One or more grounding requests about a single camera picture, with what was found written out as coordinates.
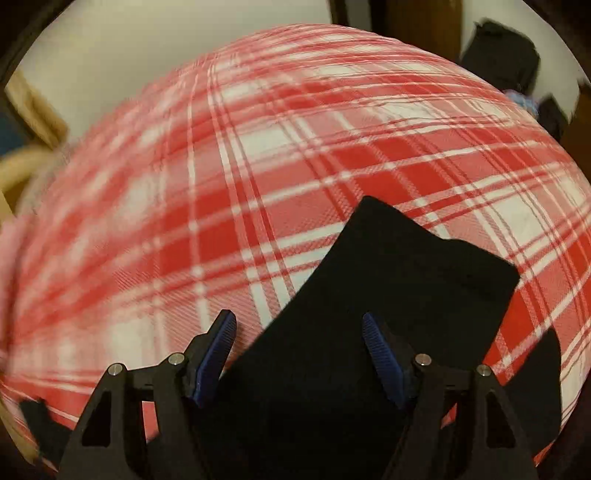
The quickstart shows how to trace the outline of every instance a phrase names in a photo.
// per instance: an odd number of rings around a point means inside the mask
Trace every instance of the white floor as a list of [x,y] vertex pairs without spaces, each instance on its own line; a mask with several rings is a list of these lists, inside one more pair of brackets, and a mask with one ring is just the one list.
[[[352,25],[369,29],[367,0],[346,2]],[[534,97],[552,93],[572,114],[577,81],[586,77],[546,22],[522,0],[464,0],[463,10],[464,48],[475,22],[486,17],[521,31],[541,57]],[[76,0],[41,34],[20,68],[75,140],[146,83],[202,53],[263,28],[329,22],[327,0]]]

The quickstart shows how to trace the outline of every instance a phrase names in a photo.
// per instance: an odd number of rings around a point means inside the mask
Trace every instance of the black bag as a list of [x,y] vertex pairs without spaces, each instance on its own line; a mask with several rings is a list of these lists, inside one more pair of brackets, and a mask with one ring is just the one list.
[[527,94],[534,86],[540,56],[529,38],[487,20],[476,26],[460,65],[501,92]]
[[564,129],[569,124],[564,112],[556,103],[556,99],[550,95],[540,103],[538,107],[538,123],[560,142]]

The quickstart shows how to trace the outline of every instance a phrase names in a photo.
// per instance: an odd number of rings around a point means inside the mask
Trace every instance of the bed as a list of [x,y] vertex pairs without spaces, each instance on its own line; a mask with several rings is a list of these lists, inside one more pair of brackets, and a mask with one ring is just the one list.
[[[364,195],[516,265],[485,363],[501,383],[550,327],[562,422],[591,365],[591,186],[519,106],[457,65],[337,25],[263,31],[95,125],[0,235],[2,399],[76,424],[115,362],[182,351],[231,306],[232,362]],[[146,412],[148,434],[155,432]],[[540,452],[538,459],[545,452]]]

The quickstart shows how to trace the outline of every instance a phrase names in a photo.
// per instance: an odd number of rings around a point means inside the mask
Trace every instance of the round metal bolt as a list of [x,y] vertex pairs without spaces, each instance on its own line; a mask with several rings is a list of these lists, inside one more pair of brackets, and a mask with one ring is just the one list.
[[184,355],[182,353],[173,353],[168,357],[168,363],[171,365],[178,365],[184,362]]
[[428,367],[433,360],[426,353],[420,353],[414,358],[414,361],[421,365],[421,367]]
[[492,375],[492,370],[488,365],[478,365],[478,367],[476,367],[476,373],[483,377],[490,377]]
[[123,365],[121,365],[121,364],[113,364],[109,367],[109,370],[108,370],[109,375],[113,375],[113,377],[116,377],[122,371],[123,371]]

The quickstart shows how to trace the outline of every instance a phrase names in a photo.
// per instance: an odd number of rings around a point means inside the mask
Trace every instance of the red plaid tablecloth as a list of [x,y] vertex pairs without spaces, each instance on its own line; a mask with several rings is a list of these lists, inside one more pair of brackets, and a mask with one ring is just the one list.
[[505,382],[554,326],[566,421],[591,365],[589,183],[474,75],[334,25],[239,40],[88,133],[21,230],[2,307],[9,408],[43,397],[73,426],[110,363],[155,364],[224,307],[239,320],[236,358],[366,194],[517,265],[485,361]]

